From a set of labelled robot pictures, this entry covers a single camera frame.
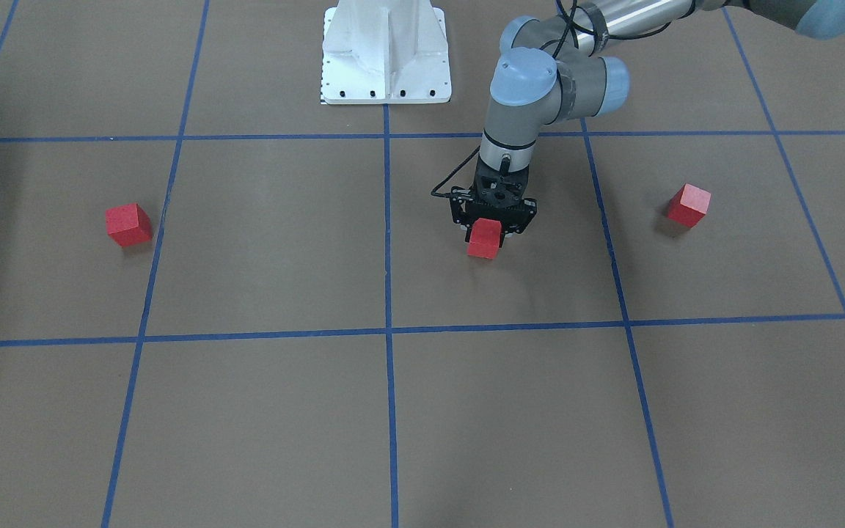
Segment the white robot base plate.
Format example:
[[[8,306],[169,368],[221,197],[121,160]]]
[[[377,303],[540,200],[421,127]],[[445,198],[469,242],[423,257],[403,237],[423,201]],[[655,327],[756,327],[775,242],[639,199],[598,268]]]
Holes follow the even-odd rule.
[[[448,103],[444,10],[429,1],[339,1],[323,17],[320,103]]]

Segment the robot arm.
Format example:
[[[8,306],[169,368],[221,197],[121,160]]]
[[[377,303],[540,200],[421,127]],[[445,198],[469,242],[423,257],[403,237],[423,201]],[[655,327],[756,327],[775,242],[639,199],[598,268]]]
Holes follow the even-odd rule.
[[[473,183],[433,197],[449,201],[467,243],[495,245],[522,233],[537,213],[526,198],[535,143],[546,125],[608,114],[623,106],[630,74],[604,56],[613,43],[647,39],[698,11],[724,1],[557,2],[555,17],[523,16],[500,37]]]

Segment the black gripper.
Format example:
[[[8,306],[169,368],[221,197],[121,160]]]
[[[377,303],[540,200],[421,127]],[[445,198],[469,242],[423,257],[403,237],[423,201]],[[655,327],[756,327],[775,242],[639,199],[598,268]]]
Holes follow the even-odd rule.
[[[453,221],[473,227],[479,219],[498,221],[504,234],[522,233],[536,217],[535,199],[524,197],[530,168],[500,172],[485,163],[476,165],[472,186],[450,190]]]

